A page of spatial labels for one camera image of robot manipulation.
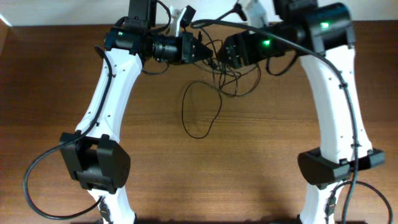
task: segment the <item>green light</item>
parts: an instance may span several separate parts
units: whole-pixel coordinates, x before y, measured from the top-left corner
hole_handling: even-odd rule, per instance
[[[329,29],[329,23],[328,22],[321,22],[321,28],[322,29]]]
[[[265,40],[262,42],[265,47],[269,47],[271,45],[271,40]]]

